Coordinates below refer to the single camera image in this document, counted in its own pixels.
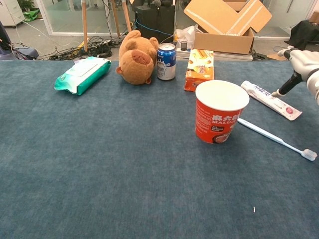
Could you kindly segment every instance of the orange snack box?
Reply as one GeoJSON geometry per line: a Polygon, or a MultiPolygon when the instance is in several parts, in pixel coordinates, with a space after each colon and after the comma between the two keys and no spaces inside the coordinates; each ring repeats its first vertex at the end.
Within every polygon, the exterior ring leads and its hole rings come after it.
{"type": "Polygon", "coordinates": [[[214,52],[192,49],[186,72],[186,91],[195,91],[204,82],[214,80],[214,52]]]}

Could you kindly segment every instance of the teddy bear snout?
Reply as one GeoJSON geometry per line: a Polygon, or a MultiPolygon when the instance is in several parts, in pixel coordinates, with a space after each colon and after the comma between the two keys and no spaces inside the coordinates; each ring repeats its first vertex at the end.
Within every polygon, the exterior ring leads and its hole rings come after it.
{"type": "Polygon", "coordinates": [[[148,65],[151,62],[151,57],[141,51],[133,50],[132,51],[132,58],[137,63],[148,65]]]}

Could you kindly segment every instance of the toothbrush handle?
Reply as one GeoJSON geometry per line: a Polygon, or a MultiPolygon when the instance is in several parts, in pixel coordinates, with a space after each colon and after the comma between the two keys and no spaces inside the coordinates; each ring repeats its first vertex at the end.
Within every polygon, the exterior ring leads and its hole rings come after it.
{"type": "Polygon", "coordinates": [[[275,141],[277,143],[280,143],[280,144],[284,144],[285,143],[281,138],[279,138],[279,137],[277,137],[277,136],[275,136],[275,135],[263,130],[262,128],[259,128],[258,126],[255,126],[252,123],[249,123],[248,121],[245,121],[244,119],[239,118],[238,122],[240,122],[242,125],[250,128],[250,129],[256,131],[257,133],[260,133],[263,136],[265,136],[265,137],[267,137],[269,139],[272,139],[273,141],[275,141]]]}

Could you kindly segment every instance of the green wet wipes pack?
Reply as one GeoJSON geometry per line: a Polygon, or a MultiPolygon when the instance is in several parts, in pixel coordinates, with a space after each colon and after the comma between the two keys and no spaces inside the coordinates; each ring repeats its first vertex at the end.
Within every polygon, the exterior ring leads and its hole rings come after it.
{"type": "Polygon", "coordinates": [[[110,60],[93,56],[79,60],[72,68],[56,79],[54,88],[56,90],[67,90],[80,96],[108,72],[110,66],[110,60]]]}

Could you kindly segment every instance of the potted plant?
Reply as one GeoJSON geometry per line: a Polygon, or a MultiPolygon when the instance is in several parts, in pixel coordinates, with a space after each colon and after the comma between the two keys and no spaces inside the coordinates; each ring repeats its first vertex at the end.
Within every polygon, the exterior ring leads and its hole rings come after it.
{"type": "Polygon", "coordinates": [[[18,0],[18,3],[23,12],[30,11],[31,8],[34,7],[33,2],[31,0],[18,0]]]}

